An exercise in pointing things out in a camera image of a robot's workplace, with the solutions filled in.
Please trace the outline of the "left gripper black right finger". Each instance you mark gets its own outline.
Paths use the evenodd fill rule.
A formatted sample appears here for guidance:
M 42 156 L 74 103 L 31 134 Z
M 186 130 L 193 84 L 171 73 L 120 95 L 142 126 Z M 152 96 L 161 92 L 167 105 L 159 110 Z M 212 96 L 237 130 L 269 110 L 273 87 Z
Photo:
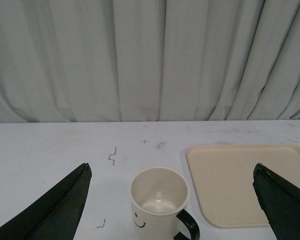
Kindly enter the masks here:
M 259 205 L 278 240 L 300 240 L 300 188 L 266 166 L 253 170 Z

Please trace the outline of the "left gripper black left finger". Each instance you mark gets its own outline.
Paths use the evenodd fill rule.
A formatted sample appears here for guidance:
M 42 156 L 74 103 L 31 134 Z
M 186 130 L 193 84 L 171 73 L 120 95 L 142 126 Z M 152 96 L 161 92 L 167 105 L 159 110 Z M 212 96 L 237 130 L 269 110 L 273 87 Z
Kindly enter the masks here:
M 72 240 L 88 197 L 92 170 L 83 163 L 0 227 L 0 240 Z

